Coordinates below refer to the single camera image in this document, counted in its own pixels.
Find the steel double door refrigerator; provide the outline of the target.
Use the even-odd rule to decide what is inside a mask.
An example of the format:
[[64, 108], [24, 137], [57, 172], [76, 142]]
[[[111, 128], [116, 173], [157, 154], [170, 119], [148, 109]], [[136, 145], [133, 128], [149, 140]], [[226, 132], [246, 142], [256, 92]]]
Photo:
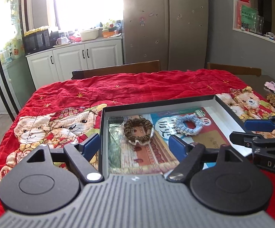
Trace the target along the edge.
[[204, 68], [208, 0], [123, 0], [125, 63], [158, 60], [162, 70]]

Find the brown crochet scrunchie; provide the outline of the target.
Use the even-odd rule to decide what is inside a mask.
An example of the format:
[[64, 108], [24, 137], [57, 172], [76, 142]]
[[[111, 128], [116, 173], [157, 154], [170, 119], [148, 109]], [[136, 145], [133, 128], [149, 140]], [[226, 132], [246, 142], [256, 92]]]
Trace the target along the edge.
[[154, 134], [152, 122], [145, 118], [127, 120], [123, 130], [127, 141], [134, 146], [149, 144]]

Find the printed booklet in box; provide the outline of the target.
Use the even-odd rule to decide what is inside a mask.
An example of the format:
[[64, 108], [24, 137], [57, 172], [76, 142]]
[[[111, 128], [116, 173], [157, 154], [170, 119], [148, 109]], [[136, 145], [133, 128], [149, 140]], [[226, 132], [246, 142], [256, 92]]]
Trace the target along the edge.
[[[185, 136], [176, 132], [174, 122], [178, 116], [195, 114], [204, 123], [201, 132], [195, 136]], [[124, 123], [132, 118], [145, 118], [152, 122], [154, 134], [149, 144], [130, 144], [124, 135]], [[210, 149], [218, 149], [229, 141], [218, 128], [204, 107], [192, 107], [174, 112], [139, 114], [111, 117], [108, 120], [109, 172], [114, 174], [165, 173], [179, 162], [169, 150], [168, 140], [176, 135], [186, 143], [201, 143]]]

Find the black shallow cardboard box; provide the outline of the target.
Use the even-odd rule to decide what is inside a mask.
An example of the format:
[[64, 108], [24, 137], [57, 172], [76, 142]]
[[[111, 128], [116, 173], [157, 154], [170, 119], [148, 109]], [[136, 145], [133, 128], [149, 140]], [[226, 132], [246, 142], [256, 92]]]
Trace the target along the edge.
[[[203, 127], [197, 135], [176, 130], [181, 116], [195, 115]], [[129, 120], [145, 119], [152, 125], [147, 142], [130, 143], [124, 134]], [[168, 172], [179, 163], [185, 150], [169, 145], [172, 135], [187, 144], [201, 143], [208, 149], [229, 145], [233, 131], [245, 132], [247, 112], [225, 95], [209, 95], [175, 100], [120, 105], [103, 109], [99, 167], [109, 174], [152, 174]]]

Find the cream plastic basin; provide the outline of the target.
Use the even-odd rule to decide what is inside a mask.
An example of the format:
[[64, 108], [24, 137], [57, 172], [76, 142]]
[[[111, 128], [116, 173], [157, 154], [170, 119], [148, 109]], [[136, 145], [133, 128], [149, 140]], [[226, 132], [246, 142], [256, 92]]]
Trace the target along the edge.
[[88, 29], [80, 32], [81, 41], [95, 40], [99, 37], [99, 28]]

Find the red green framed poster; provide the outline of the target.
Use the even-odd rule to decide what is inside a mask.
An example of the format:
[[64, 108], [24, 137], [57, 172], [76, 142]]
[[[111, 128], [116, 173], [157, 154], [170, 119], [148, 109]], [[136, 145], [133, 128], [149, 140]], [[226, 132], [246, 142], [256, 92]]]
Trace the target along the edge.
[[257, 15], [258, 11], [251, 7], [250, 0], [238, 0], [236, 5], [236, 28], [255, 31]]

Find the white mug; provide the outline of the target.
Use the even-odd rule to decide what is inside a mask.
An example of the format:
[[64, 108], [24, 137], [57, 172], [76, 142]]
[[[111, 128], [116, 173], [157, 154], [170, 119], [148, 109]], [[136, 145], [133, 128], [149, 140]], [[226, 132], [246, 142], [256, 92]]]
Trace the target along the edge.
[[69, 39], [66, 36], [60, 37], [56, 40], [56, 45], [63, 45], [69, 43]]

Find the white kitchen cabinet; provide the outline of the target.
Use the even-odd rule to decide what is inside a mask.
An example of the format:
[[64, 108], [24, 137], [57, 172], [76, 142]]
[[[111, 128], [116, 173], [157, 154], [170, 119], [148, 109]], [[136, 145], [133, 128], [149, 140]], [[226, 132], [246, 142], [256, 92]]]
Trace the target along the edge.
[[72, 78], [75, 70], [122, 65], [122, 36], [66, 44], [26, 56], [36, 89]]

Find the black microwave oven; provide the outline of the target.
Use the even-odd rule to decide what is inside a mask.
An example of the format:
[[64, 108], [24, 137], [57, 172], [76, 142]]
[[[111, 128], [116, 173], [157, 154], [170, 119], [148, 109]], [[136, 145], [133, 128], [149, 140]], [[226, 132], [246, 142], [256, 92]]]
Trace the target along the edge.
[[41, 30], [24, 36], [23, 44], [26, 55], [49, 49], [51, 47], [49, 30]]

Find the pink floral cloth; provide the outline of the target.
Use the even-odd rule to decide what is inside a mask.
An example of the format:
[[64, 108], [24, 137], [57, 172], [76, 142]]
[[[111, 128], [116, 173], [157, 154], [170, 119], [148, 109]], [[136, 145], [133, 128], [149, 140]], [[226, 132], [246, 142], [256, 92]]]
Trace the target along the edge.
[[274, 83], [273, 81], [271, 81], [271, 82], [268, 82], [268, 81], [265, 82], [264, 86], [265, 86], [267, 89], [269, 89], [269, 90], [275, 92], [275, 83]]

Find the blue crochet scrunchie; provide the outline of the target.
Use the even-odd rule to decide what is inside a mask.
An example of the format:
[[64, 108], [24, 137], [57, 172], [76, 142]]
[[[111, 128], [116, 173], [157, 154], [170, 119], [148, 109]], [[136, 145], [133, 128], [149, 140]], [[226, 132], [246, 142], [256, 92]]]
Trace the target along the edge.
[[204, 123], [195, 114], [186, 114], [185, 116], [178, 116], [174, 122], [174, 129], [176, 132], [185, 136], [198, 135]]

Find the orange bowl on counter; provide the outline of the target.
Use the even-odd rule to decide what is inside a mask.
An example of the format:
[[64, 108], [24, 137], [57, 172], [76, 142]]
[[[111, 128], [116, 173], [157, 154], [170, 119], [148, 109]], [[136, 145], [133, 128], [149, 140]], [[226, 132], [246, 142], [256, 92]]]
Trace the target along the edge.
[[115, 31], [103, 30], [102, 31], [102, 36], [104, 38], [109, 38], [109, 37], [114, 36], [114, 35], [117, 35], [117, 30], [115, 30]]

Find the red quilted bear blanket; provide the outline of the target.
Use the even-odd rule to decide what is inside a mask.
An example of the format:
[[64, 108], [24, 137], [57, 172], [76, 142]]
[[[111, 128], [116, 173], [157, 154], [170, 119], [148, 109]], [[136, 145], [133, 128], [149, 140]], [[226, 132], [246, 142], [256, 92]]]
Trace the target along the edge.
[[[175, 70], [150, 74], [95, 76], [82, 80], [56, 82], [38, 89], [20, 111], [19, 118], [27, 115], [45, 115], [76, 106], [88, 108], [99, 104], [129, 105], [222, 93], [237, 96], [239, 91], [247, 90], [264, 101], [255, 88], [250, 86], [251, 84], [246, 84], [235, 75], [223, 70], [186, 72]], [[6, 164], [9, 153], [19, 148], [14, 133], [19, 118], [13, 122], [0, 144], [0, 170]], [[275, 174], [265, 171], [264, 173], [273, 181], [275, 188]], [[275, 215], [275, 190], [268, 213], [272, 217]], [[3, 214], [4, 210], [0, 203], [0, 216]]]

